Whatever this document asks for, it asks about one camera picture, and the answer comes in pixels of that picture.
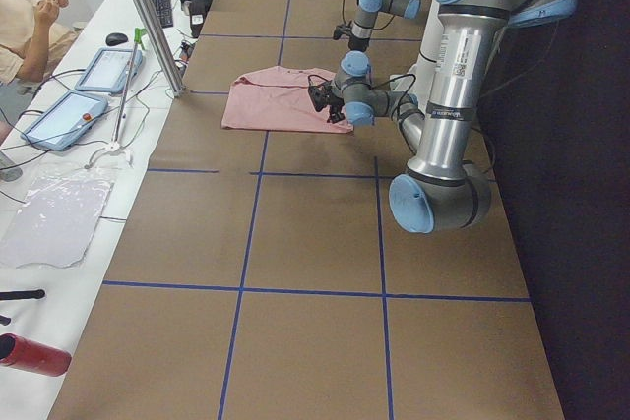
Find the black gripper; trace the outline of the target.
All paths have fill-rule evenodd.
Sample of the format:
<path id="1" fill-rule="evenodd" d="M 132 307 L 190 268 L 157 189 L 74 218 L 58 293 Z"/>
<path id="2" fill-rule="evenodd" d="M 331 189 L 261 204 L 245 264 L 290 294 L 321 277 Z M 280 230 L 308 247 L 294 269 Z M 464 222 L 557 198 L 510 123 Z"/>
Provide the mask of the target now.
<path id="1" fill-rule="evenodd" d="M 327 123 L 338 123 L 345 119 L 345 116 L 342 114 L 342 109 L 344 106 L 344 101 L 334 95 L 332 92 L 329 93 L 329 107 L 331 113 L 329 113 L 329 118 L 327 119 Z"/>

